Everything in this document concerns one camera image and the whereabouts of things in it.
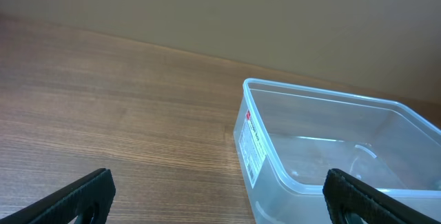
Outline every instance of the barcode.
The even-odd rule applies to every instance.
[[[247,166],[247,170],[248,170],[248,172],[249,172],[249,179],[250,179],[251,182],[253,182],[253,180],[254,180],[254,174],[253,174],[253,170],[252,170],[252,168],[251,168],[251,163],[248,164],[248,166]]]

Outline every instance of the brown wooden surface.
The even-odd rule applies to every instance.
[[[253,223],[232,138],[247,77],[395,99],[441,123],[432,103],[0,17],[0,217],[106,167],[108,223]]]

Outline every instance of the plastic container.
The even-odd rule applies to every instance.
[[[441,131],[383,99],[247,79],[234,128],[257,224],[330,223],[333,167],[441,221]]]

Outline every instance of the label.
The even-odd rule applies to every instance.
[[[242,132],[239,138],[240,150],[243,156],[243,162],[248,173],[251,187],[254,188],[256,179],[262,169],[263,161],[267,156],[263,141],[259,137],[256,127],[251,120],[251,114],[247,111],[245,121],[243,122]]]

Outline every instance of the wall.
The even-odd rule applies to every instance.
[[[441,102],[441,0],[0,0],[0,12]]]

